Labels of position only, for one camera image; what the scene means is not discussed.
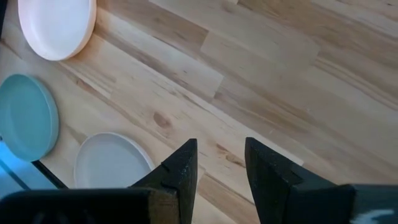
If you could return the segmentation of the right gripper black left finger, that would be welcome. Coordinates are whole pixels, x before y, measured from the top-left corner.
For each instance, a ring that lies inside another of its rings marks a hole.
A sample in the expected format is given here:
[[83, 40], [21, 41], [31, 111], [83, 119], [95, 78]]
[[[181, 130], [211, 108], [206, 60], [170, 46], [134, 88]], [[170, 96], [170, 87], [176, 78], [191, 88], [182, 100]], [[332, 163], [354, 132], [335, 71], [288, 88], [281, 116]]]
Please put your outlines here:
[[189, 139], [131, 188], [150, 192], [147, 208], [151, 223], [191, 224], [197, 176], [197, 140]]

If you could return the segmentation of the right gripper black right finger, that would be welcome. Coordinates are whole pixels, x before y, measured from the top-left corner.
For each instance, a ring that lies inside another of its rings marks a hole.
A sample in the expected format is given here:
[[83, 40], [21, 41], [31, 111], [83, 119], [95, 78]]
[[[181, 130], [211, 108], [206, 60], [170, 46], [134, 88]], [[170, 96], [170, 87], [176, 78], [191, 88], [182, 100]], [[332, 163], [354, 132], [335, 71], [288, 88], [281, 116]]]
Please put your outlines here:
[[245, 163], [261, 224], [348, 224], [352, 186], [336, 185], [252, 137]]

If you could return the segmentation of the beige grey plate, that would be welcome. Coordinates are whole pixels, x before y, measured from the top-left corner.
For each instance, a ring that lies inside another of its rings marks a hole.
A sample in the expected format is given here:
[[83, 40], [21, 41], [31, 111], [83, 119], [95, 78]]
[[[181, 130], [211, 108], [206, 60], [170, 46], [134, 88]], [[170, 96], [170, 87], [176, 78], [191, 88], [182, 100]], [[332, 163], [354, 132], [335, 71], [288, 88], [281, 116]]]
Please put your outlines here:
[[75, 159], [78, 189], [114, 189], [132, 186], [155, 169], [146, 151], [118, 133], [97, 133], [86, 138]]

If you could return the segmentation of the sage green plate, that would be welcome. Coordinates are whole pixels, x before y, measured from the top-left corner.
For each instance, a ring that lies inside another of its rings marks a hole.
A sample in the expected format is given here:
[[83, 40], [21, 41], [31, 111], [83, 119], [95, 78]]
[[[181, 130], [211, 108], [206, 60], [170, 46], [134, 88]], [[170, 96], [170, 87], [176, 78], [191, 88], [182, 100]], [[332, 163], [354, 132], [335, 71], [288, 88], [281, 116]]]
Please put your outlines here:
[[59, 117], [55, 100], [38, 79], [13, 74], [0, 84], [0, 137], [19, 159], [33, 162], [55, 146]]

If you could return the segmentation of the peach plate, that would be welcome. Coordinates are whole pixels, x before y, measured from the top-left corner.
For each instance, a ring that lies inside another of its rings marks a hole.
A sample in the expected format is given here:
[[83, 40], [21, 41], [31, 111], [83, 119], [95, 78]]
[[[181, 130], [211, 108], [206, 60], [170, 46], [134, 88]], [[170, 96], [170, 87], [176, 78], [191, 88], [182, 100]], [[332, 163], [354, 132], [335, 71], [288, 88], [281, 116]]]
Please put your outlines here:
[[88, 43], [95, 26], [97, 0], [18, 0], [22, 33], [40, 57], [73, 57]]

